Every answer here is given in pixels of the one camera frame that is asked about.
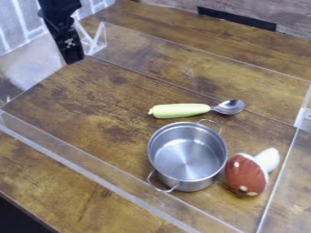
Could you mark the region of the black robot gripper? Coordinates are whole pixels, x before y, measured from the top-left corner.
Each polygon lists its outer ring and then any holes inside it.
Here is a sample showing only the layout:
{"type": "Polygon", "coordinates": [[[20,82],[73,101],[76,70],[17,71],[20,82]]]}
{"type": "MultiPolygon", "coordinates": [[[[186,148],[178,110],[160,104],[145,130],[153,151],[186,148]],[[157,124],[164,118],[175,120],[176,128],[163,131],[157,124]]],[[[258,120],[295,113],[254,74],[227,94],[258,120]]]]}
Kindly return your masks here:
{"type": "Polygon", "coordinates": [[[64,62],[69,65],[84,58],[80,36],[75,29],[73,12],[81,7],[80,0],[37,0],[39,16],[53,26],[51,34],[61,52],[64,62]]]}

